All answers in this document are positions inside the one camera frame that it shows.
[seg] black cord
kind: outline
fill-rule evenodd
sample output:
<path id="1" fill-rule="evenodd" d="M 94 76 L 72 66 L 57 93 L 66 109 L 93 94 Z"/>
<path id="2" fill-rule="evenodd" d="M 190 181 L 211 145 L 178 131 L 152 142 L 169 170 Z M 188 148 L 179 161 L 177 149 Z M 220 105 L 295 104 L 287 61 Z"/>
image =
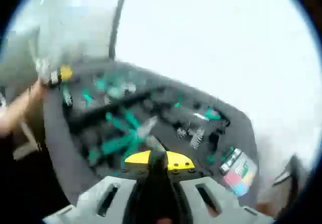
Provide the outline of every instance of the black cord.
<path id="1" fill-rule="evenodd" d="M 277 186 L 279 184 L 282 184 L 283 182 L 287 180 L 291 180 L 291 187 L 289 191 L 289 196 L 287 198 L 287 203 L 284 209 L 288 209 L 292 206 L 292 204 L 296 201 L 298 193 L 299 193 L 299 170 L 298 170 L 298 165 L 296 158 L 293 156 L 289 162 L 289 168 L 290 168 L 290 174 L 282 179 L 279 182 L 276 182 L 273 184 L 273 186 Z"/>
<path id="2" fill-rule="evenodd" d="M 111 32 L 110 44 L 109 44 L 109 58 L 112 60 L 115 59 L 115 45 L 116 45 L 116 39 L 117 39 L 117 30 L 120 24 L 120 18 L 121 18 L 124 1 L 125 0 L 118 0 L 117 7 L 115 10 L 115 16 L 113 19 L 112 32 Z"/>

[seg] person's hand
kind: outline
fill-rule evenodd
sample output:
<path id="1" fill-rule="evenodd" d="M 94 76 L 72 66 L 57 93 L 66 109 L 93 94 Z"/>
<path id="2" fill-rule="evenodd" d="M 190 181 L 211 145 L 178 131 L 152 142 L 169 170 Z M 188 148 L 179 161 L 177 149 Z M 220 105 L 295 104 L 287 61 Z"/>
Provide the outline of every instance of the person's hand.
<path id="1" fill-rule="evenodd" d="M 34 94 L 34 97 L 38 100 L 43 99 L 47 93 L 47 88 L 41 83 L 38 79 L 31 88 L 31 92 Z"/>

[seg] white background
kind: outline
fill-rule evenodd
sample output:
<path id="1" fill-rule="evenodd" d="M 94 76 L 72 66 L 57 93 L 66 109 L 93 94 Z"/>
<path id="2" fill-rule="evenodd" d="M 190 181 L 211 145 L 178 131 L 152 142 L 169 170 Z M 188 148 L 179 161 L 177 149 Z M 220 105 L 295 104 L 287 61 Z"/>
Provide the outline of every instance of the white background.
<path id="1" fill-rule="evenodd" d="M 116 57 L 245 112 L 265 185 L 292 154 L 317 155 L 319 47 L 295 0 L 126 0 Z"/>

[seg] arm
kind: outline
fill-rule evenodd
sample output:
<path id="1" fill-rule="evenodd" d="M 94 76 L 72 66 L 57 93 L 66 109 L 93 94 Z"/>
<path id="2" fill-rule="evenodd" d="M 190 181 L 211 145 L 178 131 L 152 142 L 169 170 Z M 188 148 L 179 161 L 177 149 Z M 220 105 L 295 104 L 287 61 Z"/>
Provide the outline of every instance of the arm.
<path id="1" fill-rule="evenodd" d="M 43 98 L 44 94 L 45 89 L 38 80 L 18 96 L 0 117 L 0 136 L 8 135 L 22 120 L 26 112 Z"/>

